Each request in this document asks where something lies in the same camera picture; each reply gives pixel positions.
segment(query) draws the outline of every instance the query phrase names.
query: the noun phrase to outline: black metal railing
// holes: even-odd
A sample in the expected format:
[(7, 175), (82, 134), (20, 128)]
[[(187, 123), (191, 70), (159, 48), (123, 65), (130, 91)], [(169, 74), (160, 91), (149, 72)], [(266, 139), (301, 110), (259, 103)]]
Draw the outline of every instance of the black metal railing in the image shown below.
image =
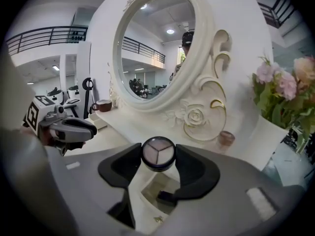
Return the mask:
[(134, 52), (134, 53), (146, 56), (146, 57), (149, 57), (151, 59), (155, 59), (161, 63), (165, 62), (165, 55), (164, 54), (154, 50), (153, 48), (151, 48), (145, 44), (142, 44), (142, 43), (140, 43), (136, 40), (133, 40), (131, 38), (128, 38), (128, 37), (124, 37), (122, 49), (126, 50), (126, 51), (131, 51), (131, 52)]
[(85, 41), (88, 27), (54, 26), (29, 30), (6, 41), (10, 55), (35, 47)]
[(258, 3), (266, 23), (280, 28), (286, 20), (290, 18), (296, 9), (293, 7), (291, 0), (276, 0), (275, 4), (270, 7), (262, 3)]

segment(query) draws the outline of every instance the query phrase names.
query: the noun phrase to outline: oval mirror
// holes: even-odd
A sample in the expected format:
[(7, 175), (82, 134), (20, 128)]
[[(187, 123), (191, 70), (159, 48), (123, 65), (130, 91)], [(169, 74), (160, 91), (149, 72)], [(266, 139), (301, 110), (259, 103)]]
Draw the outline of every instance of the oval mirror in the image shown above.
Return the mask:
[(122, 81), (132, 96), (150, 100), (172, 85), (194, 28), (188, 0), (150, 0), (135, 11), (122, 40)]

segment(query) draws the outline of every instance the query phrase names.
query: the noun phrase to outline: window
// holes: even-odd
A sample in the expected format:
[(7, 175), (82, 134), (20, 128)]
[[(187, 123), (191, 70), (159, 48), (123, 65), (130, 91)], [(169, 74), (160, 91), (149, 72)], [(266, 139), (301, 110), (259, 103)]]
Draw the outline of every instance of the window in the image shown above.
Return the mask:
[(183, 48), (180, 46), (178, 48), (178, 60), (177, 60), (177, 64), (180, 64), (182, 62), (184, 62), (186, 56), (185, 56), (185, 53), (184, 53), (184, 50)]

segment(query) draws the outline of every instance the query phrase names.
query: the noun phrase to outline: white vase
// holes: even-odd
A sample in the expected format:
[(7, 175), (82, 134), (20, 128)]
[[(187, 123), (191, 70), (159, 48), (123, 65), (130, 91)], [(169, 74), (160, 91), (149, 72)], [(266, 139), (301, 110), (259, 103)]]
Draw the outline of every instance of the white vase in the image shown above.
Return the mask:
[(259, 170), (263, 170), (288, 132), (288, 130), (280, 128), (259, 116), (245, 151), (241, 152), (240, 159), (249, 162)]

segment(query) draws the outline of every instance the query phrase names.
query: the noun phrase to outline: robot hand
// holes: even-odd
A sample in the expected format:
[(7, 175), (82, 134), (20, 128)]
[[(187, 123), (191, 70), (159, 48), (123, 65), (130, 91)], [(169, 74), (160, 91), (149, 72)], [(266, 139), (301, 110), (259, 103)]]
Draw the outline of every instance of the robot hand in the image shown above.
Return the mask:
[(82, 148), (97, 129), (90, 122), (67, 116), (60, 105), (46, 96), (36, 96), (26, 114), (26, 123), (45, 145), (56, 147), (64, 155), (67, 150)]

